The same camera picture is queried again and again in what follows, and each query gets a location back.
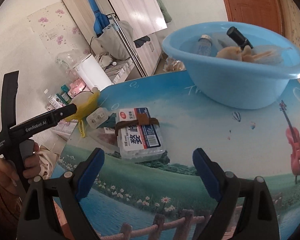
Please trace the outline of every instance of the human hand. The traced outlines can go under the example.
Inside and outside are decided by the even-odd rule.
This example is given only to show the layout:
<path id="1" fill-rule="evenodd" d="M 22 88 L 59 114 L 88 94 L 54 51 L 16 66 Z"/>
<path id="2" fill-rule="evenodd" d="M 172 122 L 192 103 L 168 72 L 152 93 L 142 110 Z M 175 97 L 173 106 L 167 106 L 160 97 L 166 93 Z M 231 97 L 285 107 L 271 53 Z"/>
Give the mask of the human hand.
<path id="1" fill-rule="evenodd" d="M 39 145 L 37 143 L 34 143 L 33 151 L 39 151 Z M 41 171 L 40 158 L 36 153 L 26 158 L 24 165 L 26 170 L 23 171 L 23 176 L 26 179 L 37 176 Z M 8 192 L 17 195 L 17 189 L 14 186 L 12 179 L 15 181 L 20 180 L 16 169 L 10 162 L 0 158 L 0 186 L 6 189 Z"/>

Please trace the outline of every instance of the fence illustration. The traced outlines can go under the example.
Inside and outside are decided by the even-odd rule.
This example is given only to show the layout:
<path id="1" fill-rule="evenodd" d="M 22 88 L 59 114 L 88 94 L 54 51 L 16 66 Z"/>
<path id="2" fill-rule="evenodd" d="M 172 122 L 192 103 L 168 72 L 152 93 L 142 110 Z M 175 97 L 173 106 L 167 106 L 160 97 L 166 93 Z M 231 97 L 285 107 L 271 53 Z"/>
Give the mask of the fence illustration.
<path id="1" fill-rule="evenodd" d="M 277 212 L 278 222 L 281 220 L 281 207 L 282 207 L 282 193 L 272 196 L 272 200 Z M 235 231 L 236 225 L 242 206 L 237 206 L 232 215 L 229 226 L 222 238 L 222 240 L 230 239 Z M 147 228 L 132 230 L 132 226 L 128 223 L 123 223 L 120 233 L 113 236 L 101 236 L 101 240 L 130 240 L 131 238 L 139 236 L 148 236 L 148 240 L 159 240 L 162 231 L 176 228 L 176 232 L 172 240 L 187 240 L 189 231 L 192 225 L 196 225 L 192 240 L 197 240 L 199 234 L 202 232 L 210 218 L 210 211 L 205 211 L 203 216 L 194 217 L 193 210 L 183 209 L 181 211 L 181 218 L 172 222 L 165 223 L 165 216 L 156 214 L 154 217 L 153 225 Z"/>
<path id="2" fill-rule="evenodd" d="M 190 228 L 194 224 L 196 227 L 192 240 L 195 240 L 208 223 L 209 218 L 210 211 L 207 211 L 203 216 L 194 217 L 193 210 L 183 209 L 181 211 L 180 219 L 165 223 L 164 215 L 156 214 L 152 226 L 139 230 L 132 230 L 131 225 L 123 223 L 119 234 L 113 236 L 102 236 L 101 240 L 130 240 L 131 238 L 147 235 L 148 240 L 159 240 L 162 231 L 173 228 L 176 228 L 176 232 L 172 240 L 187 240 Z"/>

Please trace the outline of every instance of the gray bag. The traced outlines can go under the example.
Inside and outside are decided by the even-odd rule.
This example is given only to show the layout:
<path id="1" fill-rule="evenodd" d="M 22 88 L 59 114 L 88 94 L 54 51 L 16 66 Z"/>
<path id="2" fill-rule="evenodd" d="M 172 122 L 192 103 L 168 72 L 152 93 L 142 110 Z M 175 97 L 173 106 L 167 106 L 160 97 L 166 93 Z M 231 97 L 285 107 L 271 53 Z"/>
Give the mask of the gray bag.
<path id="1" fill-rule="evenodd" d="M 130 46 L 136 52 L 133 43 L 133 28 L 126 21 L 119 21 L 119 25 L 125 34 Z M 116 59 L 126 60 L 130 57 L 123 43 L 121 42 L 119 35 L 113 27 L 107 28 L 103 34 L 97 38 L 100 45 L 110 53 L 110 55 Z"/>

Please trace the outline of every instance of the door handle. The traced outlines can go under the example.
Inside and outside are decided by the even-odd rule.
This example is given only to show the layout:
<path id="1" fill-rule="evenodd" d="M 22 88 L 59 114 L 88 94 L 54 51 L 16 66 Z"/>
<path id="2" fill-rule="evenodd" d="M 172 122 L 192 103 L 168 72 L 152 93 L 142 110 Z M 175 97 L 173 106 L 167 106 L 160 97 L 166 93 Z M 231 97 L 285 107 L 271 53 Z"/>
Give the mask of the door handle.
<path id="1" fill-rule="evenodd" d="M 150 46 L 151 52 L 154 52 L 154 47 L 151 42 L 149 42 L 149 46 Z"/>

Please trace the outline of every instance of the blue umbrella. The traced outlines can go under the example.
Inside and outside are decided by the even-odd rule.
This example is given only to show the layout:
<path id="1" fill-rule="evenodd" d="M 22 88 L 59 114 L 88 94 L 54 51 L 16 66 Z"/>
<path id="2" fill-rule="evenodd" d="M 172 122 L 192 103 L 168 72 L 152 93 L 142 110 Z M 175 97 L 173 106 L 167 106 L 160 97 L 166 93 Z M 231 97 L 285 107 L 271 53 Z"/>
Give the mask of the blue umbrella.
<path id="1" fill-rule="evenodd" d="M 96 21 L 94 23 L 93 29 L 99 37 L 103 32 L 102 30 L 107 27 L 110 22 L 106 15 L 102 14 L 99 10 L 99 7 L 95 0 L 88 0 L 91 6 L 91 9 L 93 10 L 94 16 L 96 17 Z"/>

